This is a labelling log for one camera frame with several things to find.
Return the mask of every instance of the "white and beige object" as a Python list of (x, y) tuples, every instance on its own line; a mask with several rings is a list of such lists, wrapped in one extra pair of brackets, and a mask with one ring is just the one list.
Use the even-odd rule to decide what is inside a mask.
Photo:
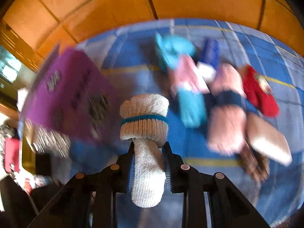
[(291, 152), (284, 135), (262, 117), (247, 114), (247, 136), (252, 148), (285, 166), (292, 162)]
[(139, 207), (156, 206), (165, 184), (164, 160), (159, 150), (167, 140), (169, 101), (159, 94), (143, 94), (120, 107), (124, 119), (120, 138), (134, 142), (132, 201)]

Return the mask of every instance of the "teal stripe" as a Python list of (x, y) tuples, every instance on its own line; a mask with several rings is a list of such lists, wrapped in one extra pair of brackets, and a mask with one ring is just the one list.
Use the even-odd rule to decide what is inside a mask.
[(126, 119), (123, 119), (121, 125), (123, 125), (127, 122), (134, 122), (134, 121), (146, 120), (146, 119), (154, 119), (154, 120), (164, 121), (165, 123), (168, 124), (168, 119), (164, 116), (161, 116), (161, 115), (140, 115), (140, 116), (133, 116), (133, 117), (128, 117)]

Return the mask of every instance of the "blue sock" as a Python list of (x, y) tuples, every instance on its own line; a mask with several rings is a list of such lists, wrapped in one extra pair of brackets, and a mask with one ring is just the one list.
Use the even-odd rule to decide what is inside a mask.
[(177, 94), (180, 118), (186, 128), (198, 128), (207, 121), (202, 93), (180, 89)]

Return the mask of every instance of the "purple bag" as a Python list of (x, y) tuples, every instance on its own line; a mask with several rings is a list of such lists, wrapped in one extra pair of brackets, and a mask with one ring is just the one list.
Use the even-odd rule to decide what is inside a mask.
[(119, 112), (114, 88), (83, 51), (69, 48), (45, 64), (25, 117), (71, 138), (101, 140)]

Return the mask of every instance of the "striped fabric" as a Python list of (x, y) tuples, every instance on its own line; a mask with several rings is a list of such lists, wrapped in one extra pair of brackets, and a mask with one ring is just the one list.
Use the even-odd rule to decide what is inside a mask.
[[(271, 161), (270, 177), (262, 186), (244, 173), (237, 158), (209, 152), (206, 127), (185, 128), (173, 100), (170, 100), (167, 115), (168, 141), (173, 153), (181, 155), (185, 162), (199, 171), (226, 174), (270, 225), (290, 216), (303, 202), (304, 59), (265, 33), (234, 23), (206, 19), (171, 19), (129, 25), (93, 37), (77, 48), (87, 53), (118, 90), (121, 103), (142, 93), (160, 93), (170, 98), (168, 79), (160, 72), (155, 54), (156, 32), (162, 36), (176, 34), (187, 37), (197, 48), (203, 46), (205, 38), (217, 39), (222, 63), (237, 66), (249, 63), (269, 82), (281, 113), (276, 119), (267, 120), (285, 135), (293, 162), (284, 167)], [(247, 109), (256, 112), (248, 103)], [(119, 116), (113, 119), (117, 120), (117, 125), (105, 147), (72, 143), (71, 175), (78, 171), (100, 171), (110, 158), (126, 152), (128, 143), (119, 140), (121, 119)], [(119, 195), (120, 227), (180, 227), (181, 203), (181, 195), (172, 195), (168, 190), (165, 190), (160, 204), (151, 209), (134, 207), (130, 196)]]

